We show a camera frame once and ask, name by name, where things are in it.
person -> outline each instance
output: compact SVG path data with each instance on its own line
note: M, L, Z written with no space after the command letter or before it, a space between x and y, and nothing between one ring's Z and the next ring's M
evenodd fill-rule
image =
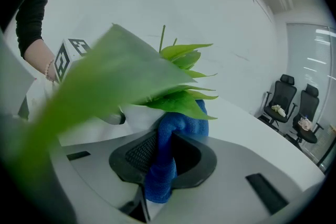
M21 56L51 81L57 81L53 61L55 55L42 39L42 21L48 0L24 0L16 19Z

plant stem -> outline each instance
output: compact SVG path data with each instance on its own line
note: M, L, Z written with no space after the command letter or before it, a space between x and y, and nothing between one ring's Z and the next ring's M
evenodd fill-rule
M163 29L162 29L162 35L161 35L161 42L160 42L160 48L159 48L159 52L161 51L162 49L162 42L163 42L163 35L164 35L164 30L166 28L166 25L163 25Z

bracelet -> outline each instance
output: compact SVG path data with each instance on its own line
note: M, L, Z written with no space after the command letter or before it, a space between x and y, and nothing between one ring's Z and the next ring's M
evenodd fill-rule
M52 81L52 82L53 82L54 80L52 80L51 78L49 78L49 76L48 76L48 71L49 71L49 67L50 67L50 65L52 64L53 61L54 61L54 60L51 60L50 63L47 64L46 69L45 69L45 71L44 71L44 75L46 76L46 79L49 80L49 81Z

blue microfiber towel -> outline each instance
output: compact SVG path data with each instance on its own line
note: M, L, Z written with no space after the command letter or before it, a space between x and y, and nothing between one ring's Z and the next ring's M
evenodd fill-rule
M203 100L196 101L204 113ZM145 198L158 204L164 204L171 195L171 182L177 176L175 160L171 151L172 132L179 130L188 135L195 133L209 135L207 120L196 120L180 113L167 113L160 122L157 132L157 157L145 179Z

black sleeve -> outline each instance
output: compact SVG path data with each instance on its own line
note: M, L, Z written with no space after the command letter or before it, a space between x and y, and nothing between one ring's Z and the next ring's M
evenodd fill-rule
M42 20L44 8L48 0L24 0L18 9L16 19L16 35L21 56L37 39L42 39Z

